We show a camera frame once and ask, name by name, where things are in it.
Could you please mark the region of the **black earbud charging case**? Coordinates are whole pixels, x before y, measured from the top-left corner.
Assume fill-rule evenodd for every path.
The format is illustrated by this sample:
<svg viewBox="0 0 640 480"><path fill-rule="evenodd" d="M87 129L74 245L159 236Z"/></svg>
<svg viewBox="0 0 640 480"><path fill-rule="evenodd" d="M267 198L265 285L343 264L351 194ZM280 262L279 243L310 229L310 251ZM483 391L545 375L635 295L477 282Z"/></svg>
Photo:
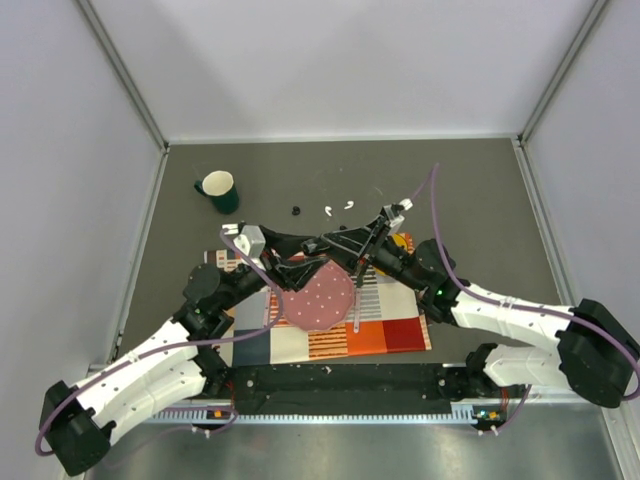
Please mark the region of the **black earbud charging case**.
<svg viewBox="0 0 640 480"><path fill-rule="evenodd" d="M306 256L317 256L324 254L330 246L320 237L310 238L301 243L302 252Z"/></svg>

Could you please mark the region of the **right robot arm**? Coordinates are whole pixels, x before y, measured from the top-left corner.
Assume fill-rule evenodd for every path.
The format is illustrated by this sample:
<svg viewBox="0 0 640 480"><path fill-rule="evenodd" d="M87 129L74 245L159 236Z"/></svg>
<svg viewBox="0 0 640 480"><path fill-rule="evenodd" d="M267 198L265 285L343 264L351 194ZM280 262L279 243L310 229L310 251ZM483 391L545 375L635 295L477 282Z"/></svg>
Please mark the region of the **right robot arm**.
<svg viewBox="0 0 640 480"><path fill-rule="evenodd" d="M530 385L571 390L606 408L638 398L639 344L603 304L544 305L460 279L439 238L412 252L395 243L402 219L380 213L366 226L309 240L303 250L326 255L351 274L380 270L412 289L419 309L435 322L518 341L516 347L483 344L468 357L467 384L478 395Z"/></svg>

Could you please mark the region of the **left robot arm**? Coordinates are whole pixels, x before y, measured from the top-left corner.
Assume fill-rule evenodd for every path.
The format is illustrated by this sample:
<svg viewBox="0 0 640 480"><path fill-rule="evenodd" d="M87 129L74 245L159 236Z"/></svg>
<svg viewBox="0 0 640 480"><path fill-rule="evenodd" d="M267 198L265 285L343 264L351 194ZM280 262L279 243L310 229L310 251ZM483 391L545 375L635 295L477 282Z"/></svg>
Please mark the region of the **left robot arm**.
<svg viewBox="0 0 640 480"><path fill-rule="evenodd" d="M230 311L269 288L276 295L301 290L326 264L301 259L306 239L264 227L240 225L236 237L220 234L239 257L226 271L213 263L193 268L182 306L125 356L73 385L46 390L35 451L55 457L65 473L81 475L107 455L126 433L178 401L216 396L226 387L217 347L231 342Z"/></svg>

